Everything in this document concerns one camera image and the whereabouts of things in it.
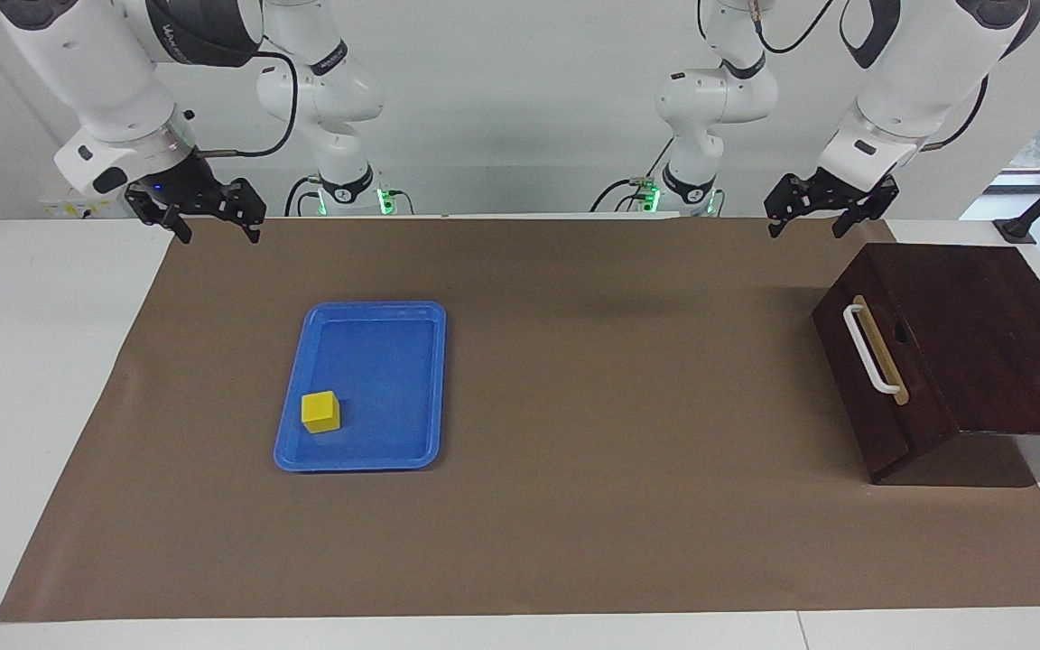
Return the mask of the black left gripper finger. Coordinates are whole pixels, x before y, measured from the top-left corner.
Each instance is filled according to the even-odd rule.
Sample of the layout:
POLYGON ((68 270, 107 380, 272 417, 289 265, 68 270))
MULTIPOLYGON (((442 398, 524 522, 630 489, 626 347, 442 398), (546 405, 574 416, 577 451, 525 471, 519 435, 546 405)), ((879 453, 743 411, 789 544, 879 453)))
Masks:
POLYGON ((796 174, 785 174, 769 191, 765 198, 765 215, 771 238, 779 237, 789 222, 800 217, 801 198, 801 178, 796 174))
POLYGON ((891 203, 896 200, 898 190, 873 190, 869 196, 862 200, 852 201, 841 214, 834 219, 832 234, 834 238, 846 237, 851 228, 861 222, 876 222, 880 219, 888 210, 891 203))

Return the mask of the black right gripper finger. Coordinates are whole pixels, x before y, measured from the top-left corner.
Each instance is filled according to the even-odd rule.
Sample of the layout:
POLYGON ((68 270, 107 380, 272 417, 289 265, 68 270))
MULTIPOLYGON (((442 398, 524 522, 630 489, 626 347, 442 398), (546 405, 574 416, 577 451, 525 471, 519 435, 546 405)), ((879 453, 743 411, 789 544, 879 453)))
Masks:
POLYGON ((160 206, 136 206, 135 213, 144 225, 168 230, 173 237, 185 246, 191 242, 193 234, 191 234, 190 226, 174 206, 170 206, 167 209, 161 209, 160 206))
POLYGON ((261 227, 265 223, 267 206, 245 178, 231 182, 231 222, 239 226, 249 242, 260 242, 261 227))

